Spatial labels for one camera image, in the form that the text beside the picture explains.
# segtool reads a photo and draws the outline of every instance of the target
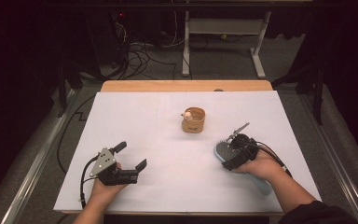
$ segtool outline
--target hand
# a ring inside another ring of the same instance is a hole
[[[121,168],[119,162],[117,163],[117,168]],[[88,203],[97,203],[101,209],[105,210],[115,199],[116,195],[127,186],[128,185],[105,186],[100,179],[96,178]]]
[[[258,150],[257,156],[253,161],[247,161],[237,169],[236,172],[250,173],[258,178],[265,179],[267,181],[273,175],[284,172],[283,168],[265,151]]]
[[[100,179],[94,180],[89,201],[84,210],[77,216],[74,224],[78,223],[103,223],[103,214],[116,195],[128,185],[105,186]]]

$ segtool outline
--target small cup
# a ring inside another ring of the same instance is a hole
[[[185,133],[201,133],[205,122],[205,111],[199,107],[190,107],[185,110],[182,120],[182,129]]]

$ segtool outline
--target table surface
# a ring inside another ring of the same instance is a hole
[[[191,106],[206,112],[202,133],[181,129],[180,114]],[[281,214],[273,191],[261,192],[249,176],[224,169],[213,154],[215,144],[245,122],[251,124],[242,133],[272,147],[295,180],[321,200],[279,95],[267,81],[109,81],[95,98],[54,210],[79,212],[85,164],[103,147],[126,141],[115,156],[123,168],[133,169],[143,159],[148,165],[138,184],[120,192],[109,214]],[[86,199],[91,188],[89,181]]]

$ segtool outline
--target white paper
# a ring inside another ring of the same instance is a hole
[[[191,106],[205,110],[202,133],[182,131],[181,113]],[[54,210],[80,211],[84,166],[103,147],[126,141],[115,155],[122,168],[134,169],[143,159],[147,166],[109,212],[281,212],[273,192],[263,195],[248,176],[226,170],[213,154],[219,140],[246,122],[242,133],[271,147],[294,179],[321,200],[276,91],[99,92]],[[87,199],[91,188],[89,181]]]

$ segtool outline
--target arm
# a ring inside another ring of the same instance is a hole
[[[270,183],[285,214],[301,204],[309,204],[316,199],[302,188],[269,154],[259,150],[254,161],[248,161],[238,172],[248,172]]]
[[[89,201],[84,210],[77,216],[74,224],[78,223],[103,223],[103,214],[116,195],[127,185],[105,186],[101,180],[96,178],[92,187]]]

